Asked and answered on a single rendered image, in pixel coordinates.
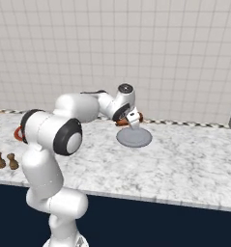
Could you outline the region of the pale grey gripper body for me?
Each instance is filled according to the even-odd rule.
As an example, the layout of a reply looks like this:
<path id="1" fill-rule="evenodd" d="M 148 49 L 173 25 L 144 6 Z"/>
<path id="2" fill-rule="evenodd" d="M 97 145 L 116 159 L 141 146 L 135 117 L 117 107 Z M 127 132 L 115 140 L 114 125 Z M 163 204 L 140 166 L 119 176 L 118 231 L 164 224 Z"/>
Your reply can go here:
<path id="1" fill-rule="evenodd" d="M 137 129 L 140 125 L 139 117 L 136 115 L 128 115 L 128 122 L 132 129 Z"/>

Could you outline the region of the grey round plate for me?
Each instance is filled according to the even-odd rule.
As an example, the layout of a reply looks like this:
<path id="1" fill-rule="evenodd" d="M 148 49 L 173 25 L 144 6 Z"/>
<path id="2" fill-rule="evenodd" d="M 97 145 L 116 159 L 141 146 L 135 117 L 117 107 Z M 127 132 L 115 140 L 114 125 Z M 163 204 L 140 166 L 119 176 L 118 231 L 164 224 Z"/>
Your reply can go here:
<path id="1" fill-rule="evenodd" d="M 148 146 L 153 137 L 152 134 L 144 128 L 133 129 L 126 127 L 121 129 L 116 136 L 118 142 L 129 148 L 142 148 Z"/>

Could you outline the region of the dark blue cupboard run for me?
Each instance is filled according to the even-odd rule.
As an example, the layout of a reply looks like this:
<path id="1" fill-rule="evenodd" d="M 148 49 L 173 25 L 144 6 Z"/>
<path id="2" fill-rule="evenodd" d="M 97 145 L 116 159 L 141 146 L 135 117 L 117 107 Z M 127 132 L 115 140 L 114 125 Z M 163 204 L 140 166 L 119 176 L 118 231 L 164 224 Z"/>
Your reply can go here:
<path id="1" fill-rule="evenodd" d="M 29 207 L 27 190 L 0 185 L 0 247 L 43 247 L 48 215 Z M 90 247 L 231 247 L 231 212 L 89 198 L 77 221 Z"/>

